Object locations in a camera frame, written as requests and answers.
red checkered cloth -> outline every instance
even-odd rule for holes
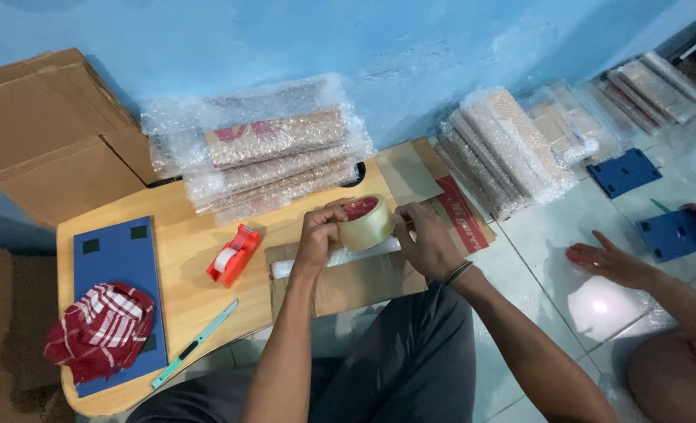
[[[69,366],[75,384],[134,364],[152,329],[155,303],[122,283],[99,284],[48,331],[45,356]]]

red tape dispenser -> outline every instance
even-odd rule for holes
[[[231,287],[243,268],[249,264],[259,244],[261,244],[259,232],[243,224],[238,225],[236,237],[223,245],[210,267],[207,267],[207,274],[215,282],[222,282],[225,287]]]

blue board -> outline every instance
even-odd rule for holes
[[[637,148],[627,150],[616,159],[586,166],[586,172],[610,199],[662,177],[651,160]]]
[[[664,263],[696,252],[696,213],[671,211],[635,222],[646,248],[657,263]]]
[[[109,379],[97,378],[76,386],[79,397],[136,379],[167,366],[165,329],[155,265],[152,218],[141,217],[73,237],[73,295],[83,297],[94,285],[123,282],[155,301],[152,331],[134,364]]]

blue wall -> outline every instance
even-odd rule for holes
[[[384,148],[467,91],[585,80],[695,18],[696,0],[0,0],[0,65],[76,46],[129,106],[340,72]]]

wooden table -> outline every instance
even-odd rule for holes
[[[58,226],[58,304],[63,311],[73,298],[73,236],[137,217],[154,216],[156,261],[160,281],[165,342],[169,360],[177,357],[194,336],[234,299],[239,306],[199,348],[184,367],[210,351],[272,324],[269,273],[265,248],[294,242],[301,236],[305,212],[341,197],[380,194],[395,207],[374,160],[366,162],[366,178],[353,188],[332,188],[314,193],[292,205],[243,221],[263,236],[262,244],[231,289],[213,282],[207,267],[222,245],[233,239],[240,222],[217,226],[212,215],[197,216],[186,198],[183,182],[142,190],[106,206],[74,217]],[[96,394],[79,398],[71,371],[63,367],[61,381],[69,404],[85,416],[109,416],[125,411],[152,393],[161,370]]]

